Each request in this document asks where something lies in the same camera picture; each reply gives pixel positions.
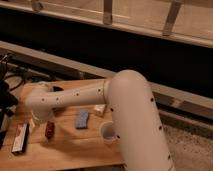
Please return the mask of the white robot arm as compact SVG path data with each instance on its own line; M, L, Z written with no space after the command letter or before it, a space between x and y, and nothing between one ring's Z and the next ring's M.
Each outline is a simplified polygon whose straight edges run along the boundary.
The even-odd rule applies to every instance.
M151 86L137 71L122 70L113 77L82 87L53 92L39 83L25 105L35 124L53 117L54 108L107 104L127 171L176 171Z

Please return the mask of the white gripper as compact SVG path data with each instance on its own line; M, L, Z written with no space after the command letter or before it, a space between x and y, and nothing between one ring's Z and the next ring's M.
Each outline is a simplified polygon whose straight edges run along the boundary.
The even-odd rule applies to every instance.
M35 124L42 124L52 119L54 116L51 109L32 109L32 120Z

